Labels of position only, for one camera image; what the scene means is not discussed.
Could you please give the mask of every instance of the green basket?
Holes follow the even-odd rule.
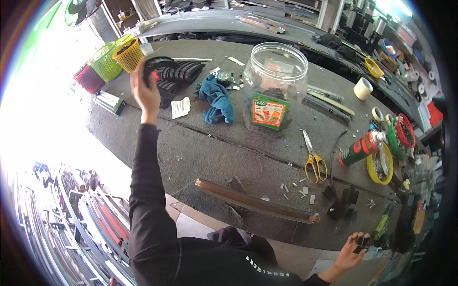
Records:
[[[126,33],[126,34],[122,35],[119,39],[117,39],[114,44],[116,45],[116,47],[119,47],[122,44],[124,44],[127,41],[129,41],[130,39],[132,39],[132,34],[131,33]]]
[[[393,151],[393,155],[398,157],[399,160],[404,160],[404,154],[399,148],[398,141],[396,140],[396,135],[394,134],[394,128],[396,126],[396,119],[394,118],[391,122],[390,128],[388,129],[388,142],[390,142],[390,149]]]
[[[114,79],[122,71],[122,67],[111,58],[115,50],[115,43],[110,42],[95,52],[87,62],[105,82]]]

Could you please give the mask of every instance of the gray work table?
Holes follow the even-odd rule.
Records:
[[[238,43],[202,40],[159,42],[153,43],[152,47],[156,51],[154,55],[157,56],[213,59],[213,62],[205,63],[206,67],[197,81],[201,81],[208,75],[209,70],[218,66],[221,71],[234,72],[238,80],[244,67],[224,57],[234,56],[246,63],[253,48]],[[356,113],[353,121],[344,124],[332,115],[318,111],[314,106],[301,104],[300,111],[284,135],[271,138],[249,131],[245,127],[242,118],[243,90],[229,91],[235,115],[232,124],[205,123],[203,112],[210,106],[194,94],[197,90],[195,84],[181,91],[175,100],[188,96],[191,100],[189,114],[172,120],[171,109],[168,108],[160,110],[157,122],[162,130],[158,140],[158,156],[166,192],[173,194],[196,178],[226,186],[233,177],[238,177],[244,184],[247,194],[257,198],[266,194],[272,202],[317,212],[321,216],[320,222],[307,225],[256,212],[242,212],[241,215],[237,209],[222,200],[195,190],[193,184],[184,188],[175,197],[207,215],[247,231],[288,243],[330,250],[340,249],[348,233],[372,232],[387,203],[395,204],[393,217],[397,218],[400,204],[392,201],[394,196],[390,194],[392,192],[389,187],[372,182],[367,173],[365,160],[350,167],[341,167],[338,162],[339,147],[348,147],[367,132],[369,119],[365,114],[371,116],[374,106],[378,106],[384,113],[390,113],[389,109],[373,97],[369,97],[365,102],[360,101],[353,94],[353,83],[314,64],[309,64],[307,76],[309,85],[343,96],[343,104]],[[129,74],[122,72],[102,89],[138,107],[130,93]],[[139,118],[140,111],[129,106],[119,118],[101,108],[93,107],[93,112],[87,118],[87,126],[121,161],[131,166]],[[333,221],[326,215],[331,202],[328,202],[321,192],[330,184],[329,173],[325,182],[299,183],[299,180],[305,177],[303,168],[308,155],[299,128],[307,130],[314,149],[325,160],[328,169],[331,164],[333,165],[338,194],[340,195],[350,184],[354,184],[360,191],[355,207],[358,212],[355,221]],[[348,134],[340,139],[334,150],[333,161],[330,162],[332,146],[337,136],[345,129],[348,130]],[[289,166],[288,162],[293,162],[294,166]],[[298,184],[298,187],[294,187],[292,182]],[[289,188],[289,200],[283,197],[284,191],[279,189],[282,183]],[[300,198],[298,190],[302,186],[308,186],[309,196],[316,196],[314,205],[309,204],[309,196]],[[373,199],[376,203],[371,210],[366,207],[368,199]],[[394,228],[396,219],[392,221],[390,229]],[[327,240],[322,239],[322,236],[330,233],[334,235]]]
[[[388,97],[393,103],[398,106],[404,114],[410,117],[418,126],[426,131],[426,126],[421,119],[420,112],[418,110],[419,103],[412,96],[411,91],[401,84],[396,77],[388,71],[381,63],[378,65],[384,70],[385,75],[392,79],[392,84],[388,85],[382,79],[375,79],[368,74],[366,69],[362,69],[359,65],[352,61],[347,61],[337,56],[335,51],[322,46],[313,41],[312,36],[321,36],[325,32],[316,27],[303,25],[299,27],[300,23],[289,24],[287,19],[283,21],[287,22],[285,25],[288,31],[285,34],[275,34],[253,26],[247,23],[240,22],[237,16],[246,16],[243,11],[236,10],[210,10],[210,11],[194,11],[176,14],[173,16],[167,15],[157,18],[158,24],[152,29],[145,31],[139,35],[140,38],[148,39],[151,37],[157,37],[161,35],[167,35],[172,33],[182,32],[217,32],[217,33],[229,33],[229,34],[241,34],[249,35],[253,37],[265,38],[273,41],[283,42],[286,44],[294,44],[302,42],[306,49],[329,58],[333,58],[342,65],[351,69],[352,71],[366,77],[373,85],[377,86],[383,95]]]

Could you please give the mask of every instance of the green spray can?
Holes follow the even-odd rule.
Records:
[[[350,166],[379,151],[383,148],[385,133],[375,129],[369,131],[363,138],[356,141],[352,146],[339,153],[339,162],[342,166]]]

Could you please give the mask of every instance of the blue towel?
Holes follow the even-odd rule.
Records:
[[[226,123],[234,122],[234,110],[229,100],[229,94],[226,88],[216,83],[213,75],[208,75],[203,80],[199,90],[199,98],[206,99],[212,106],[203,113],[205,122],[208,124],[221,122],[223,119]]]

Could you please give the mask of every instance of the white cloth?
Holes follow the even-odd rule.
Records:
[[[187,115],[191,108],[189,97],[180,101],[172,101],[170,105],[172,106],[172,119]]]

